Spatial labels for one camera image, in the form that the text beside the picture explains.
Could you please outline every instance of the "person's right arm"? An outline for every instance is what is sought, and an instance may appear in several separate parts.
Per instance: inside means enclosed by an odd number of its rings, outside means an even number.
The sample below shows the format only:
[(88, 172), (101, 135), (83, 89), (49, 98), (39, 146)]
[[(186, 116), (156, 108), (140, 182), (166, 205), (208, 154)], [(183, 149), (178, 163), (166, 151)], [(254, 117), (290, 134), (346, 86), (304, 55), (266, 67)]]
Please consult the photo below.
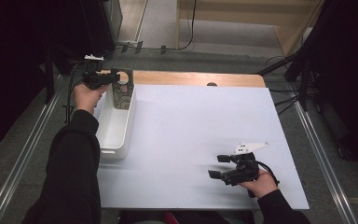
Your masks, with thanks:
[(275, 184), (271, 174), (260, 170), (256, 181), (240, 183), (240, 186), (251, 190), (258, 198), (265, 224), (309, 224), (307, 217), (298, 211), (294, 211), (284, 199), (281, 191)]

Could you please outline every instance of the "floor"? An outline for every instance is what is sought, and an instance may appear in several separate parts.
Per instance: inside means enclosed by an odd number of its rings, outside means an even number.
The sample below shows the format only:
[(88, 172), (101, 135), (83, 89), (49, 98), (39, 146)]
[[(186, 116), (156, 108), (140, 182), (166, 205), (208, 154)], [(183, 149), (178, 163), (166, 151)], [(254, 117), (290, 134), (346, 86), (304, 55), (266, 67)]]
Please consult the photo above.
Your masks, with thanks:
[[(175, 13), (175, 0), (126, 0), (121, 3), (124, 17), (128, 14), (135, 18), (130, 21), (136, 23), (130, 24), (132, 28), (127, 30), (123, 23), (119, 41), (144, 41), (145, 49), (139, 54), (115, 52), (108, 65), (139, 70), (250, 74), (282, 57), (270, 26), (206, 21), (195, 22), (193, 42), (187, 49), (162, 55), (153, 49), (174, 47), (175, 18), (172, 15)], [(181, 46), (185, 46), (190, 38), (189, 22), (182, 21)], [(287, 83), (284, 80), (285, 70), (282, 67), (264, 76), (271, 90), (298, 88), (298, 81)], [(45, 93), (41, 92), (0, 144), (0, 223), (20, 223), (40, 193), (48, 146), (64, 121), (61, 105), (65, 105), (68, 78), (59, 76), (57, 71), (56, 74), (54, 104), (44, 105)], [(287, 100), (290, 94), (271, 92), (276, 103)], [(283, 111), (286, 106), (277, 106), (277, 111)], [(294, 104), (280, 115), (310, 204), (310, 210), (304, 213), (311, 223), (358, 223), (358, 161), (345, 161), (338, 156), (337, 146), (323, 116), (312, 102), (308, 102), (308, 109), (304, 112)], [(354, 218), (350, 219), (351, 222), (342, 214), (343, 210), (344, 214)], [(117, 212), (104, 209), (103, 223), (117, 223)], [(260, 212), (255, 212), (255, 219), (256, 223), (262, 223)]]

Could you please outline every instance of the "human hand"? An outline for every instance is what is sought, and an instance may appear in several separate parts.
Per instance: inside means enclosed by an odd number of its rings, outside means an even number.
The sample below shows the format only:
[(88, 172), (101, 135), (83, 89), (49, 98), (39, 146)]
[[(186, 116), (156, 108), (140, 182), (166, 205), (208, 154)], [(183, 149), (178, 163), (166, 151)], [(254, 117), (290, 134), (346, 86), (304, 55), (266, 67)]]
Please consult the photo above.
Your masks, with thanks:
[(91, 90), (86, 85), (79, 84), (74, 88), (74, 99), (77, 109), (86, 110), (94, 114), (94, 107), (98, 104), (104, 92), (109, 89), (109, 85), (101, 86), (96, 90)]
[(242, 182), (239, 185), (251, 190), (257, 198), (261, 198), (266, 194), (278, 189), (271, 174), (265, 170), (259, 170), (259, 177), (256, 181)]

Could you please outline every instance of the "black cloth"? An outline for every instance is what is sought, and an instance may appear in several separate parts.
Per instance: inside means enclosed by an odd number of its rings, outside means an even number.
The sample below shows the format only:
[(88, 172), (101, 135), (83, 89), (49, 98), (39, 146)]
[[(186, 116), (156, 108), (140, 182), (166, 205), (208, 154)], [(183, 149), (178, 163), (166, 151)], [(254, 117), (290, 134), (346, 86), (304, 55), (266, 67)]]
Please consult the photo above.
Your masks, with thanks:
[(98, 121), (77, 110), (51, 144), (40, 198), (22, 223), (101, 223)]
[(264, 217), (264, 224), (309, 224), (307, 217), (294, 211), (284, 199), (280, 190), (276, 189), (260, 198), (258, 201)]

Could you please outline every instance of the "metal strip on floor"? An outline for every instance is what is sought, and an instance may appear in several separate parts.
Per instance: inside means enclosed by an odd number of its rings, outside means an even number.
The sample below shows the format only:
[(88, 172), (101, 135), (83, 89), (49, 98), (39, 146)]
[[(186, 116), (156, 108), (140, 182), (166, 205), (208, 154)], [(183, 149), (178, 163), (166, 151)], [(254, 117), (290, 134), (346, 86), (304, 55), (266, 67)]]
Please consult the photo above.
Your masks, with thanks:
[(28, 137), (20, 156), (17, 158), (16, 163), (13, 166), (5, 184), (0, 189), (0, 221), (7, 209), (7, 206), (13, 196), (16, 187), (19, 185), (21, 177), (27, 167), (29, 160), (32, 157), (34, 152), (34, 148), (42, 134), (43, 130), (46, 127), (49, 117), (57, 104), (57, 100), (60, 96), (60, 93), (63, 89), (63, 78), (62, 76), (58, 76), (56, 79), (56, 92), (53, 95), (50, 103), (43, 107), (42, 112), (40, 113), (39, 118), (36, 121), (35, 126), (33, 127), (30, 136)]
[(321, 167), (322, 173), (324, 174), (324, 179), (326, 180), (327, 186), (330, 189), (343, 223), (358, 223), (356, 216), (351, 208), (350, 202), (344, 192), (344, 189), (339, 183), (336, 173), (324, 152), (324, 147), (319, 140), (315, 129), (313, 128), (309, 113), (302, 109), (299, 102), (296, 102), (296, 111), (310, 140), (310, 144), (315, 153), (316, 159), (319, 162), (319, 166)]

